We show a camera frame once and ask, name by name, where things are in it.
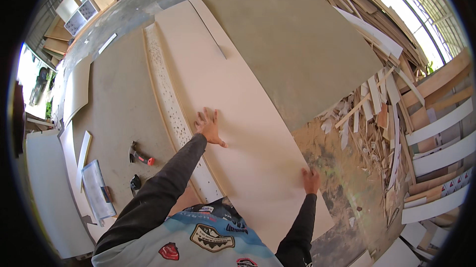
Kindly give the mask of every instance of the black sleeve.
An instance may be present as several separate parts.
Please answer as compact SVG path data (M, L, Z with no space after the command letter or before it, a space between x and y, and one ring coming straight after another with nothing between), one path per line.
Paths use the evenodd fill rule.
M307 194L299 214L277 248L276 258L287 266L307 266L312 262L311 240L316 218L316 194Z
M207 140L195 134L152 178L119 214L114 225L98 240L93 255L138 239L160 226L183 194Z

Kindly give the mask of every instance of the car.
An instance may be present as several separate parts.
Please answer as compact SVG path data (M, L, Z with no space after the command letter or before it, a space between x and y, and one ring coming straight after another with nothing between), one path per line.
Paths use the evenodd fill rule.
M38 105L43 91L45 90L46 83L48 82L48 69L42 67L39 69L38 77L36 78L35 87L31 90L30 106Z

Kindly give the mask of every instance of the red patch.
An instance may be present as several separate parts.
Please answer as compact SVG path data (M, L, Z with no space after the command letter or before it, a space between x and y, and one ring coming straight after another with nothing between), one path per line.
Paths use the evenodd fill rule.
M258 267L258 264L250 258L241 258L237 260L237 267Z
M178 261L179 250L175 246L175 242L169 242L158 251L164 259Z

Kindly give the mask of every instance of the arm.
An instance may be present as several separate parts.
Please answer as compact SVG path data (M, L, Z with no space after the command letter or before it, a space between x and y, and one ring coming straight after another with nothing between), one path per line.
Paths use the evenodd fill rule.
M320 187L319 174L315 171L308 173L303 169L306 198L286 237L277 248L276 257L287 266L307 266L312 263L311 240L316 218L316 200Z
M217 110L213 121L208 117L206 108L204 112L205 120L197 113L197 133L156 175L146 181L119 214L114 225L98 240L94 255L138 239L160 226L185 191L195 166L205 152L207 142L227 147L218 137Z

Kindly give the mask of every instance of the hammer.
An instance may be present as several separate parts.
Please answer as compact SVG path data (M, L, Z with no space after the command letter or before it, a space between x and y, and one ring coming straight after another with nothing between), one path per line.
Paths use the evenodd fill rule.
M133 141L131 144L130 144L130 147L129 147L129 162L131 163L134 163L134 158L137 158L139 161L145 163L146 165L153 165L154 162L155 162L155 159L153 157L144 157L143 155L141 155L139 152L136 151L136 144L137 142L136 141Z

